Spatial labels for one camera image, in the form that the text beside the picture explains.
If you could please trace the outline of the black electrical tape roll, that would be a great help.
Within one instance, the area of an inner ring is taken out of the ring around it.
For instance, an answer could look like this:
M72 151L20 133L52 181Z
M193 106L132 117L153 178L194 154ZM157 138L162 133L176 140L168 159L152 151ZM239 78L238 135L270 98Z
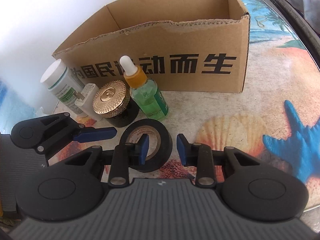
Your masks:
M143 173L160 169L168 161L172 152L170 133L161 122L153 119L142 119L132 123L121 135L120 143L136 144L145 134L148 138L142 144L138 163L130 166Z

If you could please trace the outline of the gold lid dark jar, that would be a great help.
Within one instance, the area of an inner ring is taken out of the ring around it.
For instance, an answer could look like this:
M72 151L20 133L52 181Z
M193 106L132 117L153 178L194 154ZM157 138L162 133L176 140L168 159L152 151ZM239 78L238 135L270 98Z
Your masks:
M114 127L131 124L139 113L130 91L121 80L113 80L101 87L93 99L93 110Z

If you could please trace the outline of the white supplement bottle green label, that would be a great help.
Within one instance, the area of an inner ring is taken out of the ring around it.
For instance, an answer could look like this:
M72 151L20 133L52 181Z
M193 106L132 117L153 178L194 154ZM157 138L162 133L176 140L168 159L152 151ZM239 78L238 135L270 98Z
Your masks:
M75 94L81 92L85 84L61 59L54 61L47 68L40 79L40 83L69 110L81 118L87 117L87 114L75 104L77 99Z

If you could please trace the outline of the green dropper bottle orange collar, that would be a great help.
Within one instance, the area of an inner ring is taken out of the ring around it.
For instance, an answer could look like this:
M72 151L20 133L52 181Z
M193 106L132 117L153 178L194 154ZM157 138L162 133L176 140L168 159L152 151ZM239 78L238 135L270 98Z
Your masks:
M136 66L129 56L124 55L119 60L124 70L124 79L130 87L130 96L149 119L164 120L169 107L159 90L157 83L148 78L141 66Z

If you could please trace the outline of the beach print table mat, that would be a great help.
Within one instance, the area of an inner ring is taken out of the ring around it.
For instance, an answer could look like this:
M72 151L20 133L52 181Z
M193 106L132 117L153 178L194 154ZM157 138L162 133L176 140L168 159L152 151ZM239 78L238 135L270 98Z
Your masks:
M160 121L175 139L183 133L221 151L233 146L304 183L308 207L319 204L319 68L283 20L258 0L249 12L246 77L240 93L159 90L169 107ZM265 27L255 16L265 16ZM172 141L168 161L154 178L188 178Z

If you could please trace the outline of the large brown cardboard box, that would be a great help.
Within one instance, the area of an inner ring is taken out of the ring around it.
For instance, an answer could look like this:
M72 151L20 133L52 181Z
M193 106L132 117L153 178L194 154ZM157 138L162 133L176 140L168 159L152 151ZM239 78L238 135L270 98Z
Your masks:
M124 55L161 90L243 91L250 15L241 0L117 0L53 52L85 82L122 79Z

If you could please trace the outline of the tan rubber band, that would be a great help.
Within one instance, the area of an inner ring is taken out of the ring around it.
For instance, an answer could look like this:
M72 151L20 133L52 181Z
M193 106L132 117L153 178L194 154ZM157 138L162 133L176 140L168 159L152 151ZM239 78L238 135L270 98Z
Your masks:
M265 16L255 16L254 19L256 20L257 26L260 28L264 28L264 22L267 21L267 17Z

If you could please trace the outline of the white usb wall charger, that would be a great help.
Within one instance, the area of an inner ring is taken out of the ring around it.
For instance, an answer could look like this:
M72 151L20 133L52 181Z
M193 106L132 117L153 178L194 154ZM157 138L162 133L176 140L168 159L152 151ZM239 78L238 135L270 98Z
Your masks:
M90 118L101 121L103 117L97 114L93 109L93 100L99 91L99 87L95 83L88 83L84 86L81 92L73 92L76 97L75 105L79 107Z

